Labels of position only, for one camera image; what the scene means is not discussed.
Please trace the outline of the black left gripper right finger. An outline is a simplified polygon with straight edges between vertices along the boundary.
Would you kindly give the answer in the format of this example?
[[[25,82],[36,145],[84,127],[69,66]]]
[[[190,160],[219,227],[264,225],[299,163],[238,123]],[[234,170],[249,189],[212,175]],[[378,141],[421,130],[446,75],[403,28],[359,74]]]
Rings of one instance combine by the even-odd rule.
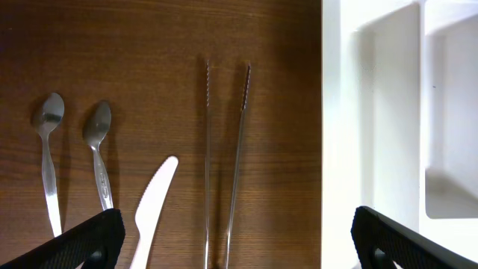
[[[365,269],[477,269],[476,262],[368,206],[356,209],[351,235],[360,265]]]

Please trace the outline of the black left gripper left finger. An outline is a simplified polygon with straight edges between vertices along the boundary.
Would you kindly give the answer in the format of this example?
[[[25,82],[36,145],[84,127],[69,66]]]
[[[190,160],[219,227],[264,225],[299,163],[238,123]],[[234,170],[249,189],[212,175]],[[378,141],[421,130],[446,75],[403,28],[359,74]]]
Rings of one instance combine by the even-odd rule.
[[[111,269],[117,264],[124,239],[121,211],[111,208],[1,267]]]

